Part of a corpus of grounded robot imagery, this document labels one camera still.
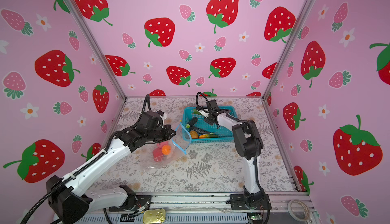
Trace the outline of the clear zip top bag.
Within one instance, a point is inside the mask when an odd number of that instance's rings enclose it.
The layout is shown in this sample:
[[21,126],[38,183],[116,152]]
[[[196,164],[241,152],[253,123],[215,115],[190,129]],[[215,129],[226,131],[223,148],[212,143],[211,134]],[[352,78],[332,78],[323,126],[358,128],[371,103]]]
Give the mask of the clear zip top bag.
[[182,120],[172,125],[176,135],[163,143],[141,148],[140,165],[144,169],[162,168],[187,155],[193,139]]

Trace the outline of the orange toy fruit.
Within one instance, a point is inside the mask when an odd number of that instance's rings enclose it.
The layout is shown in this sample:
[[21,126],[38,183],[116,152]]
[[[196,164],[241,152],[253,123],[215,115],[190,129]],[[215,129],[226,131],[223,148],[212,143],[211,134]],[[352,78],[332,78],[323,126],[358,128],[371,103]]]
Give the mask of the orange toy fruit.
[[166,155],[168,156],[172,151],[172,148],[170,145],[165,145],[163,148],[161,148],[161,152],[163,153],[163,155]]

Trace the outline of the red toy pepper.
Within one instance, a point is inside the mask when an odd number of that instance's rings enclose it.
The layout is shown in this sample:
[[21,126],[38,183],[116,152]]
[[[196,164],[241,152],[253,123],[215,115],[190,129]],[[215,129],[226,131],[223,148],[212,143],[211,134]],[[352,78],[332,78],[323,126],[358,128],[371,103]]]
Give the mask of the red toy pepper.
[[164,158],[164,154],[162,153],[161,148],[155,148],[152,154],[155,162],[161,162]]

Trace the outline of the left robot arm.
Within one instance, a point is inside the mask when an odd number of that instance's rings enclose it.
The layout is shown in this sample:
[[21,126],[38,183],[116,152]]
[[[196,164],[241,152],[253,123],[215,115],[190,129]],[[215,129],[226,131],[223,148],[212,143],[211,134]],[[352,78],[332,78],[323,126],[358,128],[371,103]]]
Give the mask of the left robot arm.
[[122,206],[134,197],[129,188],[118,187],[106,194],[97,194],[92,198],[86,196],[89,187],[108,169],[121,159],[146,144],[163,143],[172,139],[176,132],[171,125],[142,128],[136,125],[122,131],[114,132],[104,150],[81,165],[74,171],[59,178],[53,176],[47,183],[47,194],[44,195],[23,217],[26,224],[32,214],[45,202],[58,218],[54,223],[73,224],[91,211],[114,206]]

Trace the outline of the green leafy vegetable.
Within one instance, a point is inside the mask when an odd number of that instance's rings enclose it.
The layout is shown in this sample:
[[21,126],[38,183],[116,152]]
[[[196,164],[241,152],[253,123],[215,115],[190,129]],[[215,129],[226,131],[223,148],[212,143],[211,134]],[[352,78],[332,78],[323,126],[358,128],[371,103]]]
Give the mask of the green leafy vegetable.
[[196,115],[202,115],[202,113],[201,112],[199,112],[198,110],[196,110],[196,109],[194,109],[193,110],[193,114],[196,114]]

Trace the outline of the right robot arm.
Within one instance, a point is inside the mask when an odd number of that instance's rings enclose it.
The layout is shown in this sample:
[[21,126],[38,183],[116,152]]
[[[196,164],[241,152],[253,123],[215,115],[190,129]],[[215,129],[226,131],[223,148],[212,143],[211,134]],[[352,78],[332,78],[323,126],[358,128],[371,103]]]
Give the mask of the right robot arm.
[[269,196],[260,185],[258,158],[264,148],[260,133],[253,120],[241,120],[229,114],[228,110],[216,112],[199,111],[204,121],[229,129],[233,134],[236,151],[243,158],[244,187],[243,203],[248,209],[262,207],[271,210]]

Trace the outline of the magenta toy fruit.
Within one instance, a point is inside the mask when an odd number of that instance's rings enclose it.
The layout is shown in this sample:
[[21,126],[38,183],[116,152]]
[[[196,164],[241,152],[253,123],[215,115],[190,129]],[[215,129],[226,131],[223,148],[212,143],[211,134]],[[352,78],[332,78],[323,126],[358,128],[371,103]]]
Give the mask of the magenta toy fruit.
[[157,144],[158,148],[163,148],[165,145],[168,145],[168,142],[162,142]]

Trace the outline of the teal plastic basket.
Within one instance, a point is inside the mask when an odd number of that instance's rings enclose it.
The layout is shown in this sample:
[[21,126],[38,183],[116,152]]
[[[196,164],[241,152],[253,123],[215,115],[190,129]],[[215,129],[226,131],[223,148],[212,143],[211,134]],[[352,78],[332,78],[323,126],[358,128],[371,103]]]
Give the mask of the teal plastic basket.
[[213,133],[218,137],[192,139],[192,143],[223,143],[223,142],[231,142],[234,140],[233,134],[229,129],[222,126],[218,128],[216,124],[209,125],[206,122],[204,122],[204,116],[196,112],[196,107],[187,107],[184,109],[182,122],[186,125],[189,123],[191,119],[193,119],[193,117],[196,117],[198,119],[198,121],[194,125],[196,128],[199,128],[208,133]]

